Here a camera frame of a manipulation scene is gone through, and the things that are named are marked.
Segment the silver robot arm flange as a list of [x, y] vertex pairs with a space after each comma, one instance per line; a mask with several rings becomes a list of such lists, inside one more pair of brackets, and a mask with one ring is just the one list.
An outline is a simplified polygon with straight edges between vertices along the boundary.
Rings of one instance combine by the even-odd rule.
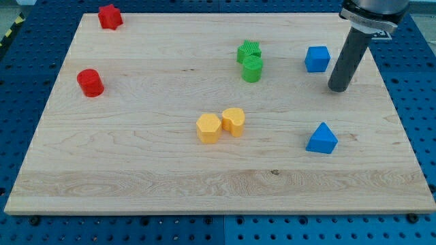
[[409, 0], [343, 0], [339, 16], [366, 34], [394, 33], [408, 8]]

